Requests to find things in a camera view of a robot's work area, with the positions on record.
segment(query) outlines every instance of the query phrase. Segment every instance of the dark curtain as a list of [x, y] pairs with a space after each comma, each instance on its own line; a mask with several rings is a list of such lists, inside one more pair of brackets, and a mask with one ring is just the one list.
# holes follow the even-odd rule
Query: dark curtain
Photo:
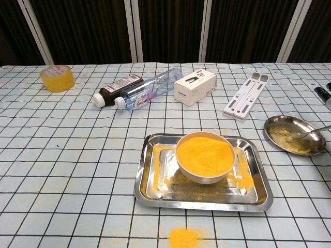
[[0, 27], [0, 66], [45, 64], [16, 0], [0, 1]]
[[30, 2], [56, 64], [131, 62], [124, 1]]
[[288, 62], [331, 62], [331, 0], [312, 1]]
[[213, 1], [206, 62], [275, 62], [297, 2]]
[[139, 0], [144, 61], [197, 62], [203, 0]]

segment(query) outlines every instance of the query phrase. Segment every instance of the metal spoon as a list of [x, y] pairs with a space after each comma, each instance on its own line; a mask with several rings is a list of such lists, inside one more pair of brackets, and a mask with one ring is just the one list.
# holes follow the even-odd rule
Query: metal spoon
[[323, 127], [323, 128], [318, 128], [318, 129], [312, 130], [308, 133], [293, 133], [289, 137], [287, 137], [285, 140], [287, 142], [299, 141], [299, 140], [303, 139], [304, 137], [306, 137], [308, 134], [316, 133], [316, 132], [323, 131], [323, 130], [330, 129], [330, 128], [331, 128], [331, 125]]

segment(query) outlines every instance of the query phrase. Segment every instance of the rectangular tray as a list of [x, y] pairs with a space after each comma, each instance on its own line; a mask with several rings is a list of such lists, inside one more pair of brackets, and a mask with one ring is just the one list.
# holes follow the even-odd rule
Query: rectangular tray
[[226, 178], [203, 185], [179, 170], [175, 148], [182, 134], [153, 134], [143, 145], [134, 194], [150, 207], [263, 212], [273, 194], [255, 145], [242, 137], [223, 136], [234, 147], [237, 163]]

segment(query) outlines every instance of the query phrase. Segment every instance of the white bottle cap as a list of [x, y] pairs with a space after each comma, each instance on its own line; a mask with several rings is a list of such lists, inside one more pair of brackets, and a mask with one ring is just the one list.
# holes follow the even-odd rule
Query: white bottle cap
[[117, 108], [120, 110], [125, 109], [125, 107], [126, 107], [126, 102], [123, 97], [115, 98], [115, 104], [116, 104]]
[[92, 100], [94, 101], [94, 104], [97, 105], [97, 107], [103, 107], [106, 105], [100, 93], [94, 94]]

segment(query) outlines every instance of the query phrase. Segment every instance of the spoon handle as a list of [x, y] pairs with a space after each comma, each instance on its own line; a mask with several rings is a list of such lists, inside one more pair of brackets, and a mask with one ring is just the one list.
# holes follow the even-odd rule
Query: spoon handle
[[331, 128], [331, 125], [323, 127], [323, 128], [318, 128], [318, 129], [312, 130], [310, 133], [319, 132], [319, 131], [323, 131], [323, 130], [330, 129], [330, 128]]

